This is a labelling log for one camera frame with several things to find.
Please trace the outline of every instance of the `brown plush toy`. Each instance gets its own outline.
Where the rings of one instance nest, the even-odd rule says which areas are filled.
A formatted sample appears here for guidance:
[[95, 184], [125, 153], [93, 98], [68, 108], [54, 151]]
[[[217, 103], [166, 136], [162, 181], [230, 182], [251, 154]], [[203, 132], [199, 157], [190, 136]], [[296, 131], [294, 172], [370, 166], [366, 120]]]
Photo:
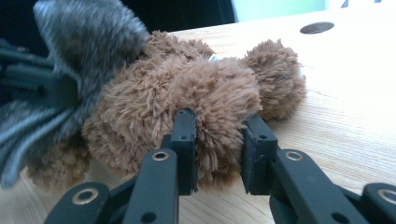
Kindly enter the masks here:
[[197, 117], [198, 188], [230, 187], [240, 172], [244, 121], [256, 113], [288, 118], [304, 97], [305, 78], [297, 54], [280, 41], [262, 42], [242, 59], [212, 60], [214, 53], [202, 41], [152, 33], [137, 59], [101, 89], [83, 139], [73, 135], [27, 163], [33, 182], [69, 188], [83, 178], [91, 155], [130, 178], [172, 132], [176, 112], [189, 108]]

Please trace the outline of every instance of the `fluffy fur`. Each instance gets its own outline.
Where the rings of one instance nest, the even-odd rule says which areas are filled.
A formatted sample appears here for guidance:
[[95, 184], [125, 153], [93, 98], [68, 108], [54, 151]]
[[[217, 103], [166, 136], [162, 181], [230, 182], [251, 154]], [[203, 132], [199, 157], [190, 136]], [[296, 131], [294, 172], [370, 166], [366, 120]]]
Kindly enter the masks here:
[[135, 175], [144, 155], [172, 132], [176, 112], [197, 116], [200, 189], [224, 189], [239, 176], [244, 120], [260, 112], [284, 119], [304, 96], [297, 54], [267, 41], [244, 59], [209, 61], [199, 41], [153, 33], [132, 66], [102, 91], [84, 124], [91, 154], [122, 175]]
[[[91, 157], [117, 174], [136, 175], [144, 155], [160, 146], [176, 112], [186, 107], [198, 122], [199, 188], [227, 189], [239, 176], [244, 121], [255, 113], [265, 120], [286, 119], [304, 97], [297, 54], [280, 41], [262, 42], [242, 59], [209, 61], [214, 52], [202, 41], [159, 32], [147, 39], [144, 26], [116, 0], [42, 0], [35, 14], [56, 70], [79, 81], [81, 99], [14, 169], [27, 165], [33, 183], [51, 192], [80, 181]], [[134, 63], [125, 63], [140, 50]], [[0, 108], [7, 112], [1, 114], [0, 131], [10, 130], [15, 120], [29, 128], [0, 139], [0, 166], [12, 163], [9, 155], [15, 153], [9, 149], [18, 136], [64, 116], [14, 104]], [[27, 119], [36, 110], [45, 114], [32, 124]], [[9, 176], [3, 167], [2, 178]]]
[[[57, 158], [54, 160], [61, 156], [49, 152], [51, 148], [64, 155], [69, 153], [65, 152], [66, 148], [61, 152], [58, 149], [64, 147], [57, 145], [74, 145], [68, 141], [74, 141], [73, 136], [81, 130], [103, 85], [136, 58], [148, 36], [145, 26], [118, 0], [41, 0], [35, 4], [34, 13], [50, 57], [55, 61], [55, 72], [71, 76], [78, 82], [79, 104], [55, 111], [14, 101], [0, 108], [0, 132], [4, 133], [4, 139], [0, 139], [0, 177], [4, 189], [17, 182], [20, 170], [27, 163], [47, 157], [48, 160], [43, 159], [47, 162], [41, 163], [57, 167], [50, 160], [52, 156]], [[86, 170], [83, 161], [76, 163], [81, 163], [81, 169]], [[49, 168], [36, 167], [31, 166], [37, 171], [34, 182], [47, 183], [37, 179], [41, 178], [39, 176], [48, 178]], [[78, 179], [81, 179], [84, 172], [79, 173]], [[54, 181], [63, 177], [55, 175]]]

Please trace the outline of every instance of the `dark background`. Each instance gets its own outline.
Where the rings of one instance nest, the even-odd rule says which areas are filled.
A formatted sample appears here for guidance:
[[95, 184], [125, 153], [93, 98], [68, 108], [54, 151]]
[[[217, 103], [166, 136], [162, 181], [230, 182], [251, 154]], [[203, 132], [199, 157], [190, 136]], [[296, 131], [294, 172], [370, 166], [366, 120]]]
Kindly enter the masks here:
[[[36, 28], [37, 0], [0, 0], [0, 38], [31, 53], [47, 56]], [[179, 31], [234, 22], [231, 0], [123, 0], [150, 32]]]

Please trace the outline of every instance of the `wooden table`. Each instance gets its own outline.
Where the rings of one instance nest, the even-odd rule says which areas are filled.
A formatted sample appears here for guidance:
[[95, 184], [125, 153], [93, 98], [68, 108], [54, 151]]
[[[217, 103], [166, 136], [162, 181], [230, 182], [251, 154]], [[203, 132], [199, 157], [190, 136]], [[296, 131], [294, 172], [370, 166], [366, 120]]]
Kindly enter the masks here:
[[[307, 95], [289, 120], [269, 125], [282, 148], [308, 153], [337, 185], [361, 193], [370, 182], [396, 185], [396, 13], [382, 4], [176, 32], [203, 39], [220, 57], [243, 57], [267, 38], [299, 53]], [[325, 33], [303, 35], [330, 21]], [[97, 162], [86, 181], [121, 183]], [[61, 196], [46, 195], [23, 178], [0, 190], [0, 223], [42, 223]], [[241, 182], [226, 193], [180, 198], [180, 223], [272, 223], [268, 197], [246, 195]]]

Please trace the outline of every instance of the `teddy bear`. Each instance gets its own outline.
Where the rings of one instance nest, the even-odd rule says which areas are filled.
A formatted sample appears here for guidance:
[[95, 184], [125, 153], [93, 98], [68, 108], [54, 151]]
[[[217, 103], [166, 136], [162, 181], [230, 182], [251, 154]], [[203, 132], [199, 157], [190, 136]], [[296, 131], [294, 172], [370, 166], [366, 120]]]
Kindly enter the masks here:
[[[98, 2], [112, 7], [102, 10]], [[99, 26], [93, 32], [92, 25], [81, 25], [76, 29], [90, 32], [60, 38], [70, 27], [43, 19], [64, 22], [92, 12], [90, 18], [96, 20], [108, 14], [120, 17], [121, 31], [106, 34]], [[81, 181], [92, 158], [125, 179], [138, 175], [145, 154], [161, 146], [183, 108], [197, 118], [199, 189], [227, 189], [240, 176], [245, 121], [254, 114], [267, 121], [287, 119], [304, 99], [298, 55], [280, 40], [261, 42], [244, 58], [219, 59], [201, 40], [179, 40], [160, 31], [147, 34], [119, 1], [39, 1], [35, 14], [52, 57], [60, 62], [55, 69], [85, 78], [79, 91], [88, 88], [89, 79], [100, 80], [97, 97], [73, 131], [50, 141], [40, 153], [30, 153], [20, 165], [27, 167], [36, 186], [50, 192]], [[120, 41], [117, 35], [125, 36]], [[92, 57], [98, 53], [99, 60]]]

